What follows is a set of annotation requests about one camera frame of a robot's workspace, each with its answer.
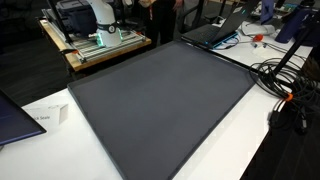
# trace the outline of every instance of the wooden desk edge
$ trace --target wooden desk edge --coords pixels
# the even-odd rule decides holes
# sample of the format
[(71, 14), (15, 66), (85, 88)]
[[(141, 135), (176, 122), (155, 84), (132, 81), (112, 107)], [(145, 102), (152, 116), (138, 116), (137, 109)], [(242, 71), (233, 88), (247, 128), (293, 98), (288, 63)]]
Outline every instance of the wooden desk edge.
[[(59, 35), (53, 31), (53, 29), (47, 24), (48, 22), (46, 20), (41, 20), (40, 24), (43, 27), (43, 29), (47, 32), (47, 34), (50, 36), (52, 41), (56, 44), (59, 50), (67, 49), (68, 47), (66, 46), (65, 42), (62, 41), (62, 39), (59, 37)], [(73, 54), (67, 54), (66, 59), (68, 60), (69, 64), (72, 66), (74, 71), (80, 71), (82, 69), (88, 68), (90, 66), (93, 66), (95, 64), (101, 63), (103, 61), (107, 61), (109, 59), (115, 58), (117, 56), (123, 55), (125, 53), (134, 51), (136, 49), (142, 48), (144, 46), (147, 46), (151, 44), (151, 40), (149, 38), (146, 38), (145, 41), (132, 45), (128, 48), (125, 49), (120, 49), (118, 51), (115, 51), (111, 54), (108, 54), (104, 57), (98, 58), (97, 60), (94, 61), (88, 61), (86, 63), (81, 64), (77, 57)]]

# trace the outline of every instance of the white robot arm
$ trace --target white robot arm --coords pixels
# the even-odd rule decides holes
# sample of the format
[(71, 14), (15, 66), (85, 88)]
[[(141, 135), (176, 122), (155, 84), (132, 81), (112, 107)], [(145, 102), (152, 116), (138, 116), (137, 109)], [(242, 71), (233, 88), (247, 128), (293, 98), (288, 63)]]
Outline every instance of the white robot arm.
[(121, 43), (112, 7), (103, 0), (87, 0), (97, 19), (97, 40), (99, 46), (114, 47)]

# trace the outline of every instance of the person's leg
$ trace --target person's leg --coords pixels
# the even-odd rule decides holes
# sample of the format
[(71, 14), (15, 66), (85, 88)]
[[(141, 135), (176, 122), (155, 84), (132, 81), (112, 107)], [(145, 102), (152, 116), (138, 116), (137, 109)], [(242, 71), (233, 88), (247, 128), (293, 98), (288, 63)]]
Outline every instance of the person's leg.
[(146, 36), (151, 39), (150, 48), (156, 48), (158, 42), (158, 35), (160, 31), (160, 25), (163, 18), (162, 8), (155, 2), (152, 5), (152, 18), (150, 18), (150, 10), (146, 8)]
[(173, 40), (174, 27), (177, 13), (172, 10), (171, 6), (166, 7), (163, 21), (160, 26), (160, 43), (165, 44)]

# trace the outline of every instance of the black pants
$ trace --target black pants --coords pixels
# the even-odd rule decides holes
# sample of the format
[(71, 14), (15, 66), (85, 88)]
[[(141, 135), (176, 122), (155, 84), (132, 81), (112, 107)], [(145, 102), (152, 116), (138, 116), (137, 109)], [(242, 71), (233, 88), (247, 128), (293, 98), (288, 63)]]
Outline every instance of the black pants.
[(151, 47), (155, 48), (160, 33), (160, 44), (165, 44), (173, 40), (174, 26), (176, 22), (176, 12), (172, 10), (174, 2), (159, 2), (152, 4), (152, 18), (150, 9), (145, 8), (146, 36), (152, 40)]

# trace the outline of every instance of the dark gray panel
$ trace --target dark gray panel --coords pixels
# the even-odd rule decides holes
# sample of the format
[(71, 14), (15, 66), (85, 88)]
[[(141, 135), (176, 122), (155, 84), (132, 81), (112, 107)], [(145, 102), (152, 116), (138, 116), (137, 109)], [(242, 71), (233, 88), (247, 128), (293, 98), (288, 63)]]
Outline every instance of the dark gray panel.
[(184, 43), (71, 83), (125, 179), (170, 179), (251, 88), (248, 71)]

